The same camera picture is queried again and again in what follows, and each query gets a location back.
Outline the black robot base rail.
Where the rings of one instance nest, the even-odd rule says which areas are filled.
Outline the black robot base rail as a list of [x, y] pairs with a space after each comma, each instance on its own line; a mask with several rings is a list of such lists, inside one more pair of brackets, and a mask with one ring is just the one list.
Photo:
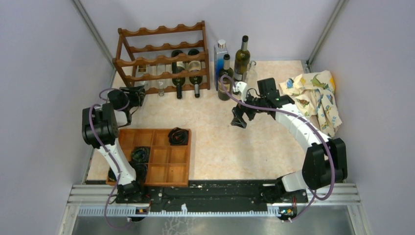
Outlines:
[[116, 203], [148, 203], [151, 212], [179, 212], [182, 205], [188, 212], [264, 212], [268, 204], [309, 201], [306, 190], [284, 192], [276, 180], [190, 180], [186, 186], [145, 184], [118, 190]]

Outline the green wine bottle dark label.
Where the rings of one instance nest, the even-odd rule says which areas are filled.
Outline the green wine bottle dark label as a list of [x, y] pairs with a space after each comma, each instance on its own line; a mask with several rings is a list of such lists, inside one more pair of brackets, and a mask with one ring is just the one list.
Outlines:
[[[199, 54], [199, 50], [197, 50], [197, 49], [191, 49], [188, 52], [188, 55], [191, 55], [191, 56], [192, 55], [197, 55], [197, 54]], [[198, 72], [201, 69], [202, 69], [202, 64], [198, 60], [192, 60], [192, 61], [190, 61], [188, 63], [188, 70], [190, 72]], [[190, 76], [189, 77], [189, 81], [193, 85], [193, 88], [194, 88], [194, 96], [196, 98], [199, 98], [200, 97], [200, 84], [202, 82], [202, 79], [203, 78], [201, 76]]]

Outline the green wine bottle white label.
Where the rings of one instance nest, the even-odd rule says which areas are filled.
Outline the green wine bottle white label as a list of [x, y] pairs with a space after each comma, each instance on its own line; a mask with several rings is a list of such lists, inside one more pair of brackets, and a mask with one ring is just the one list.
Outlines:
[[[176, 57], [179, 54], [183, 53], [181, 50], [174, 50], [171, 53], [172, 57]], [[185, 64], [183, 61], [173, 62], [172, 65], [172, 73], [173, 74], [179, 74], [183, 70], [185, 70]], [[177, 77], [172, 79], [173, 85], [176, 87], [176, 98], [182, 99], [182, 87], [185, 84], [185, 78], [184, 77]]]

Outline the clear square glass bottle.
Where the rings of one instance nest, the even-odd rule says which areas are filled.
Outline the clear square glass bottle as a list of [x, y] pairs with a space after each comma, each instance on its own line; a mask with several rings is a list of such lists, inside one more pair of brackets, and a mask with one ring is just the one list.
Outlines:
[[[156, 66], [156, 75], [162, 75], [166, 70], [164, 64], [157, 64]], [[158, 88], [158, 95], [164, 96], [164, 89], [165, 89], [165, 79], [158, 79], [157, 80], [157, 88]]]

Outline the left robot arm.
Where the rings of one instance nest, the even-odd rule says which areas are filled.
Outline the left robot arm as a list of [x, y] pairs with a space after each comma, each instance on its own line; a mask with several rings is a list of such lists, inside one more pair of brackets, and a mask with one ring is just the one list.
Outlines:
[[99, 93], [105, 103], [94, 104], [82, 110], [82, 137], [87, 145], [98, 150], [115, 176], [117, 193], [134, 202], [142, 202], [147, 190], [142, 178], [128, 162], [119, 143], [119, 127], [132, 121], [131, 108], [143, 105], [145, 86], [108, 88]]

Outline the dark bottle brown label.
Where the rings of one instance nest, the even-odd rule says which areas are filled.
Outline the dark bottle brown label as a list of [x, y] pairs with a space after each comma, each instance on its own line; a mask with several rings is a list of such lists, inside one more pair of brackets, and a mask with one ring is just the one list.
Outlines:
[[231, 68], [230, 55], [224, 55], [223, 68], [218, 73], [218, 98], [222, 101], [227, 101], [230, 97], [227, 95], [232, 92], [233, 69]]

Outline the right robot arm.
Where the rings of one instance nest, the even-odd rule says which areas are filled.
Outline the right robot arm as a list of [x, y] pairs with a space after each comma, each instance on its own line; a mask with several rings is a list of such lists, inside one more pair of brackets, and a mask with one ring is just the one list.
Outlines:
[[231, 124], [246, 128], [243, 116], [253, 120], [256, 114], [267, 113], [286, 127], [305, 151], [302, 168], [296, 172], [277, 178], [276, 197], [288, 202], [295, 191], [317, 190], [347, 178], [346, 145], [340, 138], [333, 139], [318, 130], [301, 114], [294, 100], [288, 95], [280, 95], [273, 78], [258, 81], [256, 96], [245, 82], [231, 85], [231, 91], [240, 93], [237, 105], [232, 109]]

